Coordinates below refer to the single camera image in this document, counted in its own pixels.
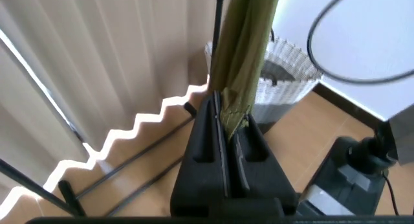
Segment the dark baseboard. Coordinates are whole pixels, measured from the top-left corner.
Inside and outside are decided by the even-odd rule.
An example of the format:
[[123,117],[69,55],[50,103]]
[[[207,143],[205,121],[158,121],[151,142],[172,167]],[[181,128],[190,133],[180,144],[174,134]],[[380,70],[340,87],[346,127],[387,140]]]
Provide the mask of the dark baseboard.
[[325,87],[322,84],[316,85],[313,91],[320,95],[322,98],[328,100],[330,103],[339,107],[342,111],[350,114],[355,119],[359,120],[360,122],[364,123],[366,126],[375,129],[379,123],[382,123],[381,120],[374,117],[367,111],[359,108],[352,102],[348,101],[344,97],[338,95],[334,91],[330,90],[328,87]]

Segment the beige curtain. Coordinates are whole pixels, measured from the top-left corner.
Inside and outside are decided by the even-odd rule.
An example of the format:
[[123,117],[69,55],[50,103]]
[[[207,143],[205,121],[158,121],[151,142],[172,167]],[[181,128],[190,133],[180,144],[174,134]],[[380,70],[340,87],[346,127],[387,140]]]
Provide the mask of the beige curtain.
[[[163,98],[206,81],[214,12],[215,0],[0,0],[0,28],[100,151],[110,129],[131,129],[137,113],[158,114]],[[0,154],[43,184],[59,160],[86,154],[1,50]]]

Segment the white basket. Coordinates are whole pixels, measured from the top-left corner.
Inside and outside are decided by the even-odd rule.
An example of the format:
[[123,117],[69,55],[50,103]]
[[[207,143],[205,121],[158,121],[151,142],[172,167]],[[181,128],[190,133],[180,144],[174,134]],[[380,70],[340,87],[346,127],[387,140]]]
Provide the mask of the white basket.
[[[210,72],[211,43],[207,43],[204,52]],[[286,40],[275,38],[267,45],[265,64],[257,85],[253,108],[256,122],[277,121],[289,110],[286,105],[291,106],[301,100],[321,78],[322,73],[313,66],[306,53]],[[284,108],[278,111],[277,106]]]

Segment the white wall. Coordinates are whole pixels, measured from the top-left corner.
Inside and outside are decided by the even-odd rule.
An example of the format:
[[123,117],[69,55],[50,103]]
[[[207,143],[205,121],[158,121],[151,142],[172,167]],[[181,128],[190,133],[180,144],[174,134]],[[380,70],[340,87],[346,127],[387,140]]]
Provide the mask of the white wall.
[[[330,0],[279,0],[275,35],[306,51],[309,28]],[[379,78],[414,69],[414,0],[344,0],[316,29],[312,48],[326,69],[354,78]],[[386,120],[414,103],[414,77],[387,85],[323,83]]]

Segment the cloth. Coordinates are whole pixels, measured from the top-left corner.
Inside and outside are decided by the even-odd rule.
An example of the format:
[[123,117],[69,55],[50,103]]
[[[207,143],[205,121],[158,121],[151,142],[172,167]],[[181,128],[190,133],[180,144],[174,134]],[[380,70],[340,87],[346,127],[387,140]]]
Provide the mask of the cloth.
[[231,0],[214,52],[209,92],[222,94],[228,139],[248,123],[278,0]]

